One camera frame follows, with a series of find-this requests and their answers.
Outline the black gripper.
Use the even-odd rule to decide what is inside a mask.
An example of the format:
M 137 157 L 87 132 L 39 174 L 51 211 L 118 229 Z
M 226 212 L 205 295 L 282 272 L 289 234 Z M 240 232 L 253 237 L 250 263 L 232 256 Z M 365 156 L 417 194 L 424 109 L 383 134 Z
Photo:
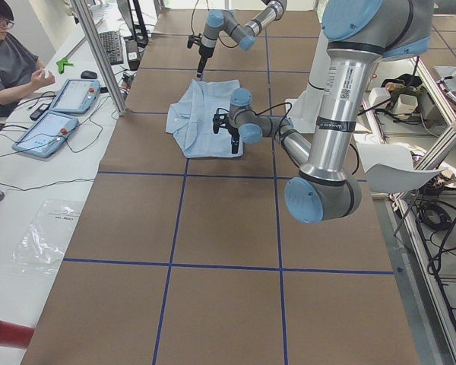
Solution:
M 221 129 L 226 129 L 231 135 L 231 153 L 239 153 L 239 131 L 236 127 L 230 124 L 229 111 L 223 109 L 226 113 L 220 113 L 220 109 L 217 109 L 213 116 L 213 132 L 218 134 Z
M 204 72 L 204 68 L 207 63 L 207 59 L 211 58 L 214 54 L 214 49 L 216 46 L 216 40 L 212 40 L 209 37 L 206 37 L 204 35 L 189 35 L 188 36 L 188 42 L 187 42 L 187 48 L 191 49 L 194 45 L 199 46 L 198 53 L 201 56 L 197 71 L 196 71 L 196 77 L 201 78 Z

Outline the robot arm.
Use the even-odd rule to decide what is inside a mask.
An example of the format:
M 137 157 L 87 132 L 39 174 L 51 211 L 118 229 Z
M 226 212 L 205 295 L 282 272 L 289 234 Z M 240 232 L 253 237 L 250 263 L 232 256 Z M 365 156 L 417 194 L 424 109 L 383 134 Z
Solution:
M 207 13 L 203 33 L 188 36 L 187 47 L 191 49 L 194 45 L 199 47 L 198 54 L 200 61 L 196 71 L 196 76 L 203 75 L 204 68 L 209 58 L 214 54 L 217 40 L 220 33 L 224 32 L 231 38 L 236 46 L 243 50 L 250 49 L 255 43 L 255 38 L 272 21 L 278 21 L 283 17 L 287 9 L 287 1 L 263 1 L 266 8 L 258 13 L 245 25 L 241 25 L 233 13 L 228 10 L 211 9 Z
M 307 141 L 287 117 L 265 117 L 245 88 L 234 90 L 226 113 L 215 113 L 213 131 L 226 129 L 239 143 L 273 138 L 299 168 L 285 187 L 287 210 L 302 223 L 352 214 L 361 201 L 358 182 L 343 169 L 363 94 L 378 62 L 405 59 L 429 47 L 432 1 L 329 1 L 321 29 L 330 59 L 315 133 Z

